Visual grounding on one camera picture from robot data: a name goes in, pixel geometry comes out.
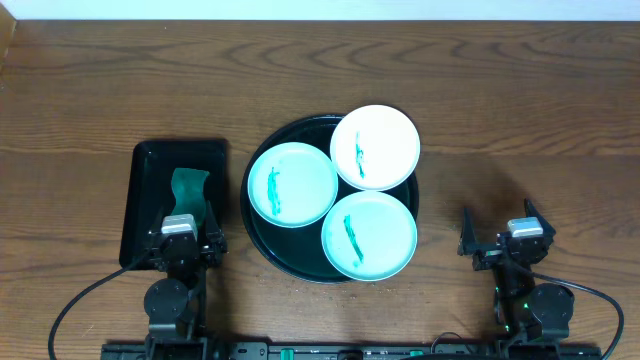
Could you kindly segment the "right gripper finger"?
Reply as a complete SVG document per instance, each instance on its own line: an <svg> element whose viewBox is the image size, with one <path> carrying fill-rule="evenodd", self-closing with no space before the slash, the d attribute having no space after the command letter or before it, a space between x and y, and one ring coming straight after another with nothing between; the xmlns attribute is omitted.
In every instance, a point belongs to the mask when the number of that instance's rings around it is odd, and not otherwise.
<svg viewBox="0 0 640 360"><path fill-rule="evenodd" d="M533 205L532 201L529 200L528 198L524 199L524 209L525 209L525 214L528 217L534 217L538 220L542 230L543 230L543 234L545 236L555 236L556 235L556 230L550 225L550 223L540 214L540 212L535 208L535 206Z"/></svg>
<svg viewBox="0 0 640 360"><path fill-rule="evenodd" d="M458 244L458 255L469 256L478 251L478 242L476 239L474 226L472 223L471 213L468 208L463 209L463 223Z"/></svg>

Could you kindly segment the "green sponge cloth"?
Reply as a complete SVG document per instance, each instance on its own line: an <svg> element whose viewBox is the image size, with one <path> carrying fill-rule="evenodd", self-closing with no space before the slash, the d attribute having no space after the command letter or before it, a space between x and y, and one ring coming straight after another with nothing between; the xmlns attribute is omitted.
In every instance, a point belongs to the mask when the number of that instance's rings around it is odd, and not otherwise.
<svg viewBox="0 0 640 360"><path fill-rule="evenodd" d="M172 216L190 214L195 224L200 227L206 217L206 200L204 185L209 176L208 171L176 168L171 179L171 189L175 198Z"/></svg>

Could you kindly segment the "mint green plate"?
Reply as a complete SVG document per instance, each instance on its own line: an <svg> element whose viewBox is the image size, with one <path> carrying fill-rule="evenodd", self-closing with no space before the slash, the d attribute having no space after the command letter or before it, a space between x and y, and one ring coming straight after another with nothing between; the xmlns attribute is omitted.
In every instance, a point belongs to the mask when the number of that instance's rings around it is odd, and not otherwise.
<svg viewBox="0 0 640 360"><path fill-rule="evenodd" d="M360 191L339 200L321 229L329 263L350 279L375 282L400 272L418 243L416 221L396 198Z"/></svg>
<svg viewBox="0 0 640 360"><path fill-rule="evenodd" d="M286 142L262 153L250 166L247 195L258 215L284 228L322 218L338 194L332 161L315 146Z"/></svg>

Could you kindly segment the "mint green plate front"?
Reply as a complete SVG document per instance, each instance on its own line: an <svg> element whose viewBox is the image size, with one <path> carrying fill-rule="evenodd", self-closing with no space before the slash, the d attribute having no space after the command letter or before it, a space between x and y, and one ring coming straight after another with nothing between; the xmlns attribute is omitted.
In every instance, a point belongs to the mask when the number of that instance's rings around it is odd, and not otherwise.
<svg viewBox="0 0 640 360"><path fill-rule="evenodd" d="M375 282L400 272L418 243L416 221L396 198L360 191L339 200L321 229L329 263L350 279Z"/></svg>

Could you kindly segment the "white plate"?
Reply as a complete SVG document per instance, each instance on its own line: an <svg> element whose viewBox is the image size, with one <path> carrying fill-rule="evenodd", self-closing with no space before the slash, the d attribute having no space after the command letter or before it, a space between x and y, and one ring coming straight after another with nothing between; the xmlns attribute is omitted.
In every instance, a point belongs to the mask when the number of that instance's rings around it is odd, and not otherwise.
<svg viewBox="0 0 640 360"><path fill-rule="evenodd" d="M339 121L330 141L338 175L360 190L385 191L415 170L421 144L403 112L386 105L357 108Z"/></svg>

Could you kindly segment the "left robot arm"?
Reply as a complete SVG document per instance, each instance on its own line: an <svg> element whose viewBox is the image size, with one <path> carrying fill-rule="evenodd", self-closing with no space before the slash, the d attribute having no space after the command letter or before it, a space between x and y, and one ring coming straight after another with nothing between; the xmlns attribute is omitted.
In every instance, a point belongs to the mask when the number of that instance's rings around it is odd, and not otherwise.
<svg viewBox="0 0 640 360"><path fill-rule="evenodd" d="M228 251L211 203L205 203L201 225L190 214L159 215L144 250L152 267L166 274L144 297L149 317L144 357L209 359L215 347L206 330L206 273Z"/></svg>

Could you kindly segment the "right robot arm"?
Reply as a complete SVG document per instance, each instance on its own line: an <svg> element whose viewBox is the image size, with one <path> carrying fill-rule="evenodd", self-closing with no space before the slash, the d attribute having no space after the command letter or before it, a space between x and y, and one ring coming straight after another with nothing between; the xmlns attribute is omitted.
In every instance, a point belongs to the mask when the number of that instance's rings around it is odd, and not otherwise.
<svg viewBox="0 0 640 360"><path fill-rule="evenodd" d="M495 318L507 331L496 342L503 358L522 354L526 347L556 351L559 341L569 336L574 310L575 297L568 287L534 280L531 266L548 255L556 231L530 200L524 201L524 209L525 216L510 220L492 243L477 240L471 213L465 210L457 250L472 258L475 271L493 273Z"/></svg>

